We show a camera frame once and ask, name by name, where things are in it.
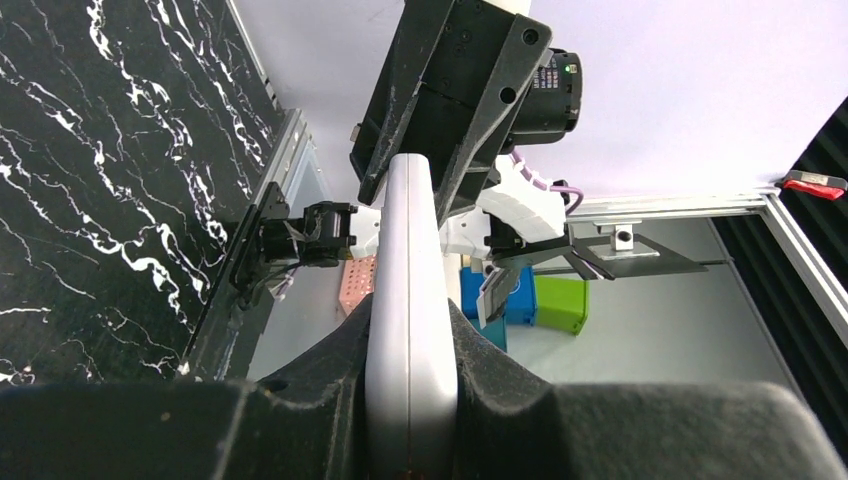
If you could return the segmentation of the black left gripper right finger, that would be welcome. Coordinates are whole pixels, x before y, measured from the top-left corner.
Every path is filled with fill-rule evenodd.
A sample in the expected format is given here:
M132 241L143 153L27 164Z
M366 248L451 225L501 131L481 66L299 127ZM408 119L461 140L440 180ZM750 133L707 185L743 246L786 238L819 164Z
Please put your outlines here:
M841 479L815 415L770 383L555 384L450 310L457 479Z

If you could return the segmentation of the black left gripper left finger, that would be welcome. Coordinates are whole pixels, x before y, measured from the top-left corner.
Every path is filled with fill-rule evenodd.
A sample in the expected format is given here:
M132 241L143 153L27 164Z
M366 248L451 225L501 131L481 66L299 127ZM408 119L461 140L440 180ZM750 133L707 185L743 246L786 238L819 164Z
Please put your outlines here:
M45 384L1 393L5 479L364 479L372 303L258 382Z

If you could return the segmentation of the long white remote control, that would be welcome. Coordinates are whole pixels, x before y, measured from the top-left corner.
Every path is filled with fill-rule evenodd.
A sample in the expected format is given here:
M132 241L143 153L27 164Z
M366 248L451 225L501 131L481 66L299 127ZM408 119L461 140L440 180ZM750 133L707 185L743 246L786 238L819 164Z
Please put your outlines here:
M427 158L387 173L365 364L374 479L452 475L458 372Z

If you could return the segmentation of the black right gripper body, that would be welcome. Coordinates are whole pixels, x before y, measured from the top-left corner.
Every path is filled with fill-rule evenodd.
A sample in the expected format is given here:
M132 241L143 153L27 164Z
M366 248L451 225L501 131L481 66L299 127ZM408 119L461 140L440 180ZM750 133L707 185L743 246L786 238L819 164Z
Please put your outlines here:
M478 193L496 156L578 123L577 54L550 28L487 1L407 1L397 26L397 151L424 157L435 193Z

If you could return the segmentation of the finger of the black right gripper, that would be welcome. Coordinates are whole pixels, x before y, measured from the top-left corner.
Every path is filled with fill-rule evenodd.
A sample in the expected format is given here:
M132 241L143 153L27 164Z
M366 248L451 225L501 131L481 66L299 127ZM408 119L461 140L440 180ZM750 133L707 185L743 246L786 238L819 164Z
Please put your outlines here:
M407 1L378 81L359 124L350 161L359 178L357 199L376 200L389 161L418 153L433 162L433 192L450 203L450 162L458 144L458 103L449 97L454 76L446 71L442 37L452 1Z
M543 63L551 28L516 16L505 34L467 132L454 148L434 194L437 223L474 208L515 118L531 76Z

